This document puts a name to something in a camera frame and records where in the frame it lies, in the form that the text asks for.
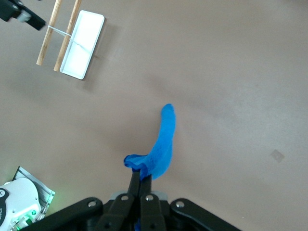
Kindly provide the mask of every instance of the black clamp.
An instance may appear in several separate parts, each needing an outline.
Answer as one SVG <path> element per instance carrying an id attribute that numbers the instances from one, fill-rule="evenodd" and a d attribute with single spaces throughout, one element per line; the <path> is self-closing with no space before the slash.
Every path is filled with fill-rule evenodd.
<path id="1" fill-rule="evenodd" d="M 103 205 L 90 197 L 56 212 L 24 231 L 240 231 L 190 200 L 168 203 L 151 191 L 152 177 L 133 172 L 128 191 Z"/>
<path id="2" fill-rule="evenodd" d="M 41 30 L 46 22 L 29 10 L 20 0 L 0 0 L 0 18 L 8 22 L 16 18 L 20 22 L 26 22 L 36 30 Z"/>

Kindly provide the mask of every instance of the blue cloth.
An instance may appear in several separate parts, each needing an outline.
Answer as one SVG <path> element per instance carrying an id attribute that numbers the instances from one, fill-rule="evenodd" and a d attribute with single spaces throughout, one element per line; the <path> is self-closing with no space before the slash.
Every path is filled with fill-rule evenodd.
<path id="1" fill-rule="evenodd" d="M 171 104 L 163 107 L 161 112 L 161 125 L 157 141 L 147 155 L 128 155 L 124 159 L 124 165 L 133 171 L 140 170 L 140 180 L 152 175 L 156 179 L 163 175 L 171 163 L 172 139 L 175 132 L 176 115 Z"/>

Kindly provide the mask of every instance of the blue towel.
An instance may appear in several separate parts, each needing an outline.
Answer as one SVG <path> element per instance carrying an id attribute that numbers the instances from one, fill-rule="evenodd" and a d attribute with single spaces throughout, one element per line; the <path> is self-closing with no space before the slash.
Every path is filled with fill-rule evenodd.
<path id="1" fill-rule="evenodd" d="M 124 159 L 124 165 L 133 171 L 140 170 L 140 180 L 152 175 L 157 179 L 169 168 L 172 158 L 172 139 L 175 131 L 176 116 L 171 104 L 163 107 L 162 120 L 157 141 L 147 155 L 128 155 Z"/>

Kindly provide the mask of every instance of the white tray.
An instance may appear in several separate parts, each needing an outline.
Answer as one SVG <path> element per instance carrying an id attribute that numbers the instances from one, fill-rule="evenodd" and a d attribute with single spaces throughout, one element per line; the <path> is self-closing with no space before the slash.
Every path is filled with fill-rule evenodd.
<path id="1" fill-rule="evenodd" d="M 104 21 L 101 14 L 80 11 L 60 67 L 62 73 L 84 78 Z"/>

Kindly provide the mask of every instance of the wooden stick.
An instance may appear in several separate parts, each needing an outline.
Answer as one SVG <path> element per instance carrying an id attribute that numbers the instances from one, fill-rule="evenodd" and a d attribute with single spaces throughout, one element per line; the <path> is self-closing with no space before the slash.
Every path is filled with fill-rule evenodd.
<path id="1" fill-rule="evenodd" d="M 62 0 L 56 0 L 56 3 L 54 4 L 54 8 L 53 11 L 51 13 L 51 17 L 50 17 L 50 21 L 49 21 L 49 25 L 54 27 L 56 20 L 58 18 L 58 13 L 59 13 L 59 9 L 61 6 Z M 37 60 L 37 65 L 42 65 L 46 52 L 47 52 L 47 48 L 49 46 L 49 42 L 51 40 L 51 35 L 52 35 L 53 29 L 51 29 L 50 27 L 47 28 L 46 34 L 45 34 L 45 38 L 42 44 L 42 47 L 40 48 L 40 52 L 38 55 L 38 60 Z"/>
<path id="2" fill-rule="evenodd" d="M 75 1 L 75 5 L 74 5 L 74 8 L 73 8 L 73 11 L 72 11 L 72 14 L 71 14 L 71 18 L 69 20 L 67 30 L 66 30 L 67 34 L 70 34 L 70 35 L 72 34 L 74 25 L 76 23 L 80 4 L 81 4 L 81 0 Z M 68 47 L 69 39 L 70 39 L 70 36 L 65 35 L 61 49 L 60 49 L 60 52 L 59 52 L 59 55 L 58 55 L 58 58 L 57 58 L 57 61 L 56 61 L 56 64 L 55 64 L 54 69 L 53 69 L 54 71 L 60 70 L 61 64 L 63 62 L 63 58 L 65 56 L 66 49 Z"/>

